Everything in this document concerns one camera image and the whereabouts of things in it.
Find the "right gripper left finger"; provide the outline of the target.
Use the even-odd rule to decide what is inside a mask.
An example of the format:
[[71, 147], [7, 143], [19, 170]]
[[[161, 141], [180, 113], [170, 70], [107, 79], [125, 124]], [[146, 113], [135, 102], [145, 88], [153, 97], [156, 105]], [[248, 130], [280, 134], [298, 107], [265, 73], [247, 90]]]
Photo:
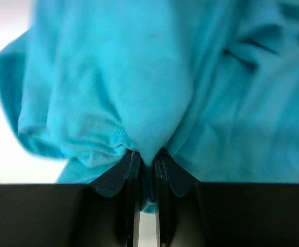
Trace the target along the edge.
[[140, 166], [140, 154], [129, 150], [89, 184], [102, 200], [95, 210], [94, 246], [138, 246]]

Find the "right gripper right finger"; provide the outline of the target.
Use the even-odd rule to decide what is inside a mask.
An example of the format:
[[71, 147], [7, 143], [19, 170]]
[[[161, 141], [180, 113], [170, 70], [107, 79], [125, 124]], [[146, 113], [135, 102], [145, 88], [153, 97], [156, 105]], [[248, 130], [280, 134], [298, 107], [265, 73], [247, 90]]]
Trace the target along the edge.
[[179, 166], [166, 148], [154, 159], [157, 246], [171, 246], [177, 225], [177, 202], [194, 187], [196, 179]]

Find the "teal t shirt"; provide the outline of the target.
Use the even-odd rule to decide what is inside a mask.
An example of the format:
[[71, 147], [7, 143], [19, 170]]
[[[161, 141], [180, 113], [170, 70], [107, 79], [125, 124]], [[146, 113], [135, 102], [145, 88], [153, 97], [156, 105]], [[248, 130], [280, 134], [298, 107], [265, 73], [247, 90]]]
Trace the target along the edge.
[[60, 183], [138, 152], [147, 213], [161, 148], [203, 182], [299, 183], [299, 1], [37, 1], [0, 99]]

